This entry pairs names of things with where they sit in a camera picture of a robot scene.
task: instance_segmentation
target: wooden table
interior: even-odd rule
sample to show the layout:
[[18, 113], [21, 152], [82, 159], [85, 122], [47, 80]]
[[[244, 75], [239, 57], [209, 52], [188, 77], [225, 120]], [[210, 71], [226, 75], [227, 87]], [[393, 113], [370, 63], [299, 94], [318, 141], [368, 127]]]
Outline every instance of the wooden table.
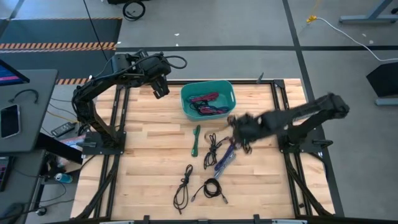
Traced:
[[[285, 85], [290, 107], [306, 102], [299, 79], [286, 79]], [[150, 215], [151, 220], [250, 219], [254, 214], [261, 218], [293, 218], [284, 158], [278, 151], [275, 136], [253, 144], [251, 155], [237, 151], [236, 159], [219, 179], [229, 204], [225, 204], [221, 196], [206, 198], [201, 190], [182, 215], [173, 207], [175, 191], [188, 164], [193, 165], [188, 185], [190, 197], [205, 180], [213, 177], [213, 167], [203, 169], [203, 159], [209, 151], [203, 135], [226, 123], [225, 119], [189, 121], [181, 109], [181, 87], [169, 86], [170, 94], [160, 100], [155, 99], [149, 86], [131, 89], [126, 150], [120, 160], [112, 220], [142, 220], [144, 215]], [[234, 85], [234, 92], [237, 105], [232, 114], [258, 114], [274, 109], [270, 85]], [[108, 122], [114, 93], [115, 88], [110, 88], [96, 103], [98, 114]], [[198, 124], [201, 125], [199, 155], [192, 157], [192, 131]], [[226, 130], [217, 138], [229, 136], [230, 132]], [[223, 145], [218, 149], [218, 159], [227, 147]], [[333, 213], [323, 164], [308, 154], [302, 154], [301, 158], [308, 188]], [[102, 161], [102, 156], [96, 156], [82, 170], [71, 217], [77, 216], [97, 191]], [[104, 195], [102, 215], [107, 192]]]

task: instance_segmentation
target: teal plastic basket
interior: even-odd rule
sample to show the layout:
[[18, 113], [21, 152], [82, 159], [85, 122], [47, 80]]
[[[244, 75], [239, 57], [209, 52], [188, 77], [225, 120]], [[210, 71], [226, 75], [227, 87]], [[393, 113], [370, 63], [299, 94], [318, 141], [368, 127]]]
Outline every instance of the teal plastic basket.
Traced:
[[[216, 107], [227, 106], [230, 108], [228, 113], [202, 116], [196, 110], [191, 109], [190, 102], [187, 100], [189, 97], [206, 95], [214, 92], [217, 92], [219, 95], [215, 101], [210, 101], [209, 105]], [[181, 89], [181, 104], [185, 115], [191, 121], [225, 118], [236, 106], [234, 88], [232, 84], [226, 80], [186, 84]]]

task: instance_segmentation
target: gray floor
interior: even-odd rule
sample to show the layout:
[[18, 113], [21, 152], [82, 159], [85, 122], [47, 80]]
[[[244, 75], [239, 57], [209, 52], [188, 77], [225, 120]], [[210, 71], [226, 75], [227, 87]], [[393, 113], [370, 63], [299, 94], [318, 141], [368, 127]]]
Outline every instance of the gray floor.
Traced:
[[[92, 17], [121, 17], [121, 6], [110, 6], [100, 0], [86, 1]], [[316, 15], [362, 43], [398, 45], [398, 24], [338, 23], [340, 16], [366, 14], [378, 2], [322, 1]], [[315, 0], [289, 0], [289, 4], [302, 46], [354, 45], [322, 21], [305, 24]], [[141, 20], [123, 21], [118, 47], [292, 45], [280, 0], [152, 0], [145, 5], [147, 13]], [[398, 0], [384, 13], [389, 13], [392, 7], [398, 7]], [[0, 0], [0, 17], [11, 13], [9, 8], [4, 10]], [[25, 0], [17, 15], [17, 18], [46, 17], [87, 15], [81, 0]], [[375, 53], [380, 58], [398, 57], [398, 51]], [[165, 54], [181, 55], [188, 60], [188, 67], [174, 70], [170, 78], [257, 78], [262, 72], [264, 78], [301, 78], [293, 51], [181, 51]], [[398, 140], [394, 136], [398, 131], [398, 108], [376, 107], [376, 94], [366, 80], [366, 75], [381, 63], [366, 51], [303, 54], [315, 96], [331, 91], [341, 95], [351, 107], [346, 119], [329, 121], [323, 126], [326, 137], [334, 141], [330, 154], [346, 216], [398, 220], [398, 179], [395, 174], [398, 164], [394, 160], [398, 156]], [[56, 86], [54, 97], [70, 98], [73, 89], [74, 86]], [[54, 105], [70, 110], [68, 103], [54, 102]], [[48, 115], [44, 128], [51, 130], [62, 123], [64, 121]], [[60, 186], [48, 186], [45, 198], [62, 192]], [[70, 199], [73, 194], [71, 185], [61, 200]], [[53, 207], [44, 217], [30, 215], [28, 223], [66, 220], [71, 206], [69, 203]]]

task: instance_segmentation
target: monitor screen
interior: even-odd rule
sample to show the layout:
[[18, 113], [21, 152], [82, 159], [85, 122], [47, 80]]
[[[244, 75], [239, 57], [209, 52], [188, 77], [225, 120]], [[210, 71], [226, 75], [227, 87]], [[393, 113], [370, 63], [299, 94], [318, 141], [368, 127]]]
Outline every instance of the monitor screen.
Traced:
[[0, 86], [27, 83], [29, 79], [0, 60]]

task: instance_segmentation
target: black phone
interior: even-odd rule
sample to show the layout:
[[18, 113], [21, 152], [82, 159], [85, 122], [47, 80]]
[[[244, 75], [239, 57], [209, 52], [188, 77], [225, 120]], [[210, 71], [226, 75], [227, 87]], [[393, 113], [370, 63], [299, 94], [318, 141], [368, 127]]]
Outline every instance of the black phone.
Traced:
[[0, 127], [1, 137], [9, 138], [21, 132], [19, 105], [12, 105], [1, 110]]

